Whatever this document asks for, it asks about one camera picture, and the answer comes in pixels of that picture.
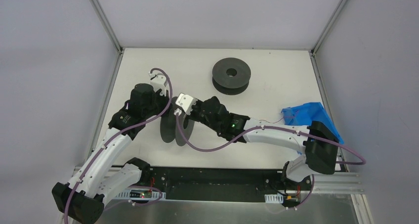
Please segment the black cable spool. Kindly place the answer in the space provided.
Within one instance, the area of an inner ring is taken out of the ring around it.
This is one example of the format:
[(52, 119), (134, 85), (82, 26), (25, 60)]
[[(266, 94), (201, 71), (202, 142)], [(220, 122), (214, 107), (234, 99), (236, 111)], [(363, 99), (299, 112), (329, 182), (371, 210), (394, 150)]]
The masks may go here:
[(243, 93), (248, 88), (250, 79), (249, 65), (238, 58), (221, 59), (212, 68), (212, 84), (217, 91), (225, 95)]

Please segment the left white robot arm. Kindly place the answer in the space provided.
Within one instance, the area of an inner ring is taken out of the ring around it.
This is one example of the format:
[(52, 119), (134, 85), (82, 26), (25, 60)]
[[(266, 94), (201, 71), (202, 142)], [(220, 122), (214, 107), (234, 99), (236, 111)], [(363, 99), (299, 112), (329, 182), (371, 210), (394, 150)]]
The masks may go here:
[(128, 160), (114, 175), (105, 178), (116, 158), (130, 145), (145, 126), (166, 114), (172, 99), (172, 85), (167, 82), (136, 84), (130, 98), (116, 112), (99, 146), (67, 183), (58, 182), (52, 195), (63, 222), (75, 220), (94, 224), (107, 204), (133, 184), (151, 182), (150, 164), (139, 159)]

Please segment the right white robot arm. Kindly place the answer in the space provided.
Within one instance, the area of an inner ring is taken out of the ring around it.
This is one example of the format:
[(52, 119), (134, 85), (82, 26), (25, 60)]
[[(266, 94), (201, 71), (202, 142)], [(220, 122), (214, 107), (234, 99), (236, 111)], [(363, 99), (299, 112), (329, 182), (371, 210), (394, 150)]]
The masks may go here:
[(285, 163), (281, 185), (293, 189), (309, 175), (335, 173), (338, 138), (322, 122), (311, 125), (275, 125), (245, 115), (231, 113), (213, 96), (200, 101), (182, 94), (176, 100), (186, 118), (199, 122), (228, 141), (266, 143), (300, 152), (300, 156)]

